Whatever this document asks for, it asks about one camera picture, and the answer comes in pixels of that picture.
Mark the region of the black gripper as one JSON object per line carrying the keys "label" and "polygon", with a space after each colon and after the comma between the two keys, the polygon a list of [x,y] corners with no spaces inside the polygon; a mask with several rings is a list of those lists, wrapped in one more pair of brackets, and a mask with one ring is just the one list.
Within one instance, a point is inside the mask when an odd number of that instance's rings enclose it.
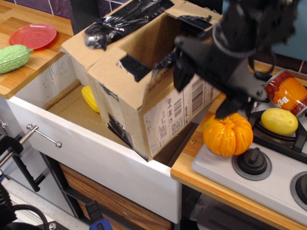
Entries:
{"label": "black gripper", "polygon": [[224,119],[245,110],[252,99],[267,99],[263,83],[251,73],[246,58],[229,56],[214,42],[204,43],[186,36],[177,36],[174,43],[174,87],[183,91],[197,74],[223,92],[226,99],[216,110],[216,118]]}

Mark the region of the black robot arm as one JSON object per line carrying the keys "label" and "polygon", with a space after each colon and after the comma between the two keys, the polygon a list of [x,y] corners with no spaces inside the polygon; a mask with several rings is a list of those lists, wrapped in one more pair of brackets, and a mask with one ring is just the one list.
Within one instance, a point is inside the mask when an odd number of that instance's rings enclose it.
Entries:
{"label": "black robot arm", "polygon": [[182,91],[198,75],[226,95],[217,118],[262,102],[267,93],[256,73],[251,73],[255,53],[271,50],[295,33],[296,0],[232,0],[222,20],[212,30],[212,40],[175,38],[177,62],[174,86]]}

